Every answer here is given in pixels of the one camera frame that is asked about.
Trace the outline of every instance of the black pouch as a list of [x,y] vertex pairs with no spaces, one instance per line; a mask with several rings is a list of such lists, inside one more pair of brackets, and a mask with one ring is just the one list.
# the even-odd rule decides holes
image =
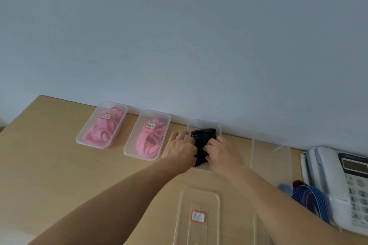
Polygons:
[[194,145],[197,147],[197,161],[195,163],[195,167],[200,166],[202,163],[207,162],[206,156],[207,152],[203,151],[203,147],[206,146],[208,141],[212,138],[216,139],[216,129],[201,129],[196,131],[191,131],[191,136],[194,138]]

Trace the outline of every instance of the person's left arm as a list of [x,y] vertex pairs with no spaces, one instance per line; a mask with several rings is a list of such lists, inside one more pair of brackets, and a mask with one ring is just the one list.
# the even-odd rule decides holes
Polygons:
[[165,184],[195,165],[197,148],[187,134],[173,132],[161,159],[77,207],[29,245],[123,244]]

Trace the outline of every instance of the white telephone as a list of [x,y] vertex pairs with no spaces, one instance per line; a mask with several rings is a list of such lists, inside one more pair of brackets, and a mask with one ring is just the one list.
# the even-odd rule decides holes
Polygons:
[[368,235],[368,159],[325,147],[306,152],[312,185],[329,197],[334,222]]

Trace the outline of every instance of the tabletop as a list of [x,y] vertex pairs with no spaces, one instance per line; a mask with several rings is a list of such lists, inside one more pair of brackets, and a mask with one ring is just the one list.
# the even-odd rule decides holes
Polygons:
[[[110,148],[77,144],[76,135],[94,109],[40,95],[0,133],[0,229],[36,236],[86,200],[150,164],[123,152],[136,115],[126,115]],[[186,127],[171,123],[168,135],[183,129]],[[252,141],[224,137],[249,164]],[[302,178],[300,153],[292,149],[295,180]],[[126,244],[173,244],[180,192],[185,187],[219,195],[220,244],[253,244],[254,210],[250,203],[225,179],[195,168],[174,178],[158,193]],[[346,234],[357,244],[368,241],[362,235]]]

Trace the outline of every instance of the person's left hand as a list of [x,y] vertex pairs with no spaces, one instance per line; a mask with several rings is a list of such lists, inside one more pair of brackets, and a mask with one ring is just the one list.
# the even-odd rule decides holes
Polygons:
[[197,154],[197,147],[194,146],[194,138],[185,138],[188,134],[188,131],[172,132],[162,153],[162,158],[170,160],[177,174],[185,173],[196,164],[197,158],[194,155]]

